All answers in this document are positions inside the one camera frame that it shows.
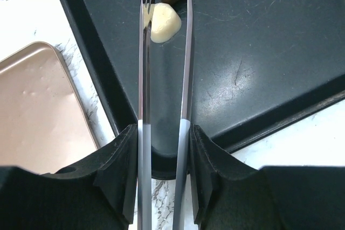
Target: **metal tongs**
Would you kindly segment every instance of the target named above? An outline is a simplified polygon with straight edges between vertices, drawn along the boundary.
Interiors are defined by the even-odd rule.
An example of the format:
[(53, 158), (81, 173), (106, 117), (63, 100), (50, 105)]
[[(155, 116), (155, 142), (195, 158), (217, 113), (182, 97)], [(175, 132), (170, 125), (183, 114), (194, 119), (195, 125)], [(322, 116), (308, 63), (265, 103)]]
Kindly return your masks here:
[(185, 38), (184, 72), (181, 103), (180, 131), (178, 133), (178, 152), (176, 168), (173, 230), (184, 227), (185, 183), (187, 179), (187, 160), (189, 147), (189, 129), (192, 108), (192, 89), (194, 72), (194, 31), (193, 0), (187, 0), (187, 32)]
[[(150, 124), (150, 35), (155, 0), (141, 0), (139, 42), (138, 117), (138, 229), (151, 230), (151, 124)], [(193, 3), (187, 0), (183, 89), (176, 169), (173, 229), (184, 227), (184, 194), (187, 179), (189, 129), (194, 70)]]
[(150, 41), (155, 0), (141, 0), (138, 115), (138, 229), (151, 230)]

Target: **fork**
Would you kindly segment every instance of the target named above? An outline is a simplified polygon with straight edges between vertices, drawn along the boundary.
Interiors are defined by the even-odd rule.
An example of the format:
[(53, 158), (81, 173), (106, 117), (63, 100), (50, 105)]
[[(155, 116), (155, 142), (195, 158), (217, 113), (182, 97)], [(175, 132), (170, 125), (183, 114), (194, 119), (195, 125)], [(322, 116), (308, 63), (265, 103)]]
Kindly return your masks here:
[(141, 0), (139, 41), (138, 216), (139, 230), (151, 230), (150, 37), (155, 0)]

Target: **rose gold tray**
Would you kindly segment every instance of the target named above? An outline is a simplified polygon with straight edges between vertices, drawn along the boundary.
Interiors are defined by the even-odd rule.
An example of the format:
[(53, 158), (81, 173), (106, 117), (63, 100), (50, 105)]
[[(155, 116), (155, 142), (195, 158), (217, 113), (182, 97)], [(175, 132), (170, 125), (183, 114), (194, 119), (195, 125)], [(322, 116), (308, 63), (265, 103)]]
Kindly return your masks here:
[(36, 42), (0, 62), (0, 165), (55, 173), (94, 152), (65, 62)]

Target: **marble countertop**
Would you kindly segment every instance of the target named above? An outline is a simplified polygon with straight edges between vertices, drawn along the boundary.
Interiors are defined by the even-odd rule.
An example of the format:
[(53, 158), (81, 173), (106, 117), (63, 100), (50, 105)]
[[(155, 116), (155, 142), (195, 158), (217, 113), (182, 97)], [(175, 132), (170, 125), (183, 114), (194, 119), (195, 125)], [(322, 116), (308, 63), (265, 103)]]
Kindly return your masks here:
[[(64, 56), (100, 145), (115, 136), (94, 89), (59, 0), (0, 0), (0, 60), (33, 41), (45, 41)], [(234, 154), (244, 163), (263, 165), (345, 165), (345, 101), (324, 109)], [(152, 180), (153, 229), (171, 229), (175, 181)], [(190, 182), (185, 229), (193, 225)], [(136, 217), (129, 229), (136, 229)]]

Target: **black baking tray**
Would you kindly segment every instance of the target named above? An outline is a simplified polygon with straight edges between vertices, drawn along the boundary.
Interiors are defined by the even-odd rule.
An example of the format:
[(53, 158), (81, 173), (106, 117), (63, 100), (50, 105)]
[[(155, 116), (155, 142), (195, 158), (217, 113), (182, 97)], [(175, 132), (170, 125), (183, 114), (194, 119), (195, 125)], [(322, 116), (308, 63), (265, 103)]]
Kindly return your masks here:
[[(115, 133), (136, 122), (140, 0), (61, 0)], [(344, 98), (345, 0), (194, 0), (192, 122), (233, 152)], [(153, 177), (175, 176), (183, 26), (151, 48)]]

